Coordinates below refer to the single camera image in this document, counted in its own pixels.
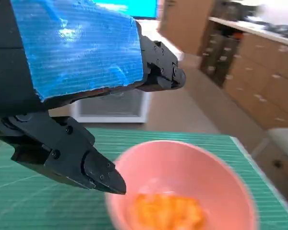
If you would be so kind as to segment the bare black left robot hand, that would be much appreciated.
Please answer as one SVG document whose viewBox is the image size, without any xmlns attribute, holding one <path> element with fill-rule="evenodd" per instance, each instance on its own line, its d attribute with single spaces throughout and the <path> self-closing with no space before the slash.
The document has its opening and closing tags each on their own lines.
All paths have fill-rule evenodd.
<svg viewBox="0 0 288 230">
<path fill-rule="evenodd" d="M 130 16 L 91 0 L 0 0 L 0 140 L 14 147 L 13 161 L 54 181 L 126 193 L 95 137 L 50 109 L 185 82 L 177 57 Z"/>
</svg>

